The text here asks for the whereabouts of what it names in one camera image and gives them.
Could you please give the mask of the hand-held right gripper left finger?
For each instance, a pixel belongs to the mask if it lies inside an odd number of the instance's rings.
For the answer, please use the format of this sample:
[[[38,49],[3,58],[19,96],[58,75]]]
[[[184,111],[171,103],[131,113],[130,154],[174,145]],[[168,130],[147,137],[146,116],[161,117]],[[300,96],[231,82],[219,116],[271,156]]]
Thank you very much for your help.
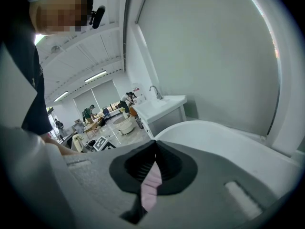
[[[157,214],[144,214],[141,182],[125,161],[154,141],[64,158],[63,191],[69,205],[65,229],[155,229]]]

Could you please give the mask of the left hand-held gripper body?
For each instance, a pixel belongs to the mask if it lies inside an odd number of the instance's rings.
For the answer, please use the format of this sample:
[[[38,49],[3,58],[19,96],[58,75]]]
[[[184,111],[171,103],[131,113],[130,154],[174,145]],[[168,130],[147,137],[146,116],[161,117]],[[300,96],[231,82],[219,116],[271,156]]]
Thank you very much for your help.
[[[93,148],[96,152],[100,152],[108,149],[115,149],[116,146],[114,146],[108,138],[101,136],[99,139],[96,140],[95,144],[93,145]]]

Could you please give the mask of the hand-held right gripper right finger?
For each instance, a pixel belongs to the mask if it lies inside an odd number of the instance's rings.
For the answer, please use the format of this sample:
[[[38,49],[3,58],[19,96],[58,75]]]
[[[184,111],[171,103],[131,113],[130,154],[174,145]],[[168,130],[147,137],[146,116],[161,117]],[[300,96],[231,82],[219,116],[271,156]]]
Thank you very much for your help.
[[[231,161],[215,153],[154,142],[162,172],[155,206],[143,229],[255,229],[269,220],[300,179],[300,166],[281,155],[267,162]]]

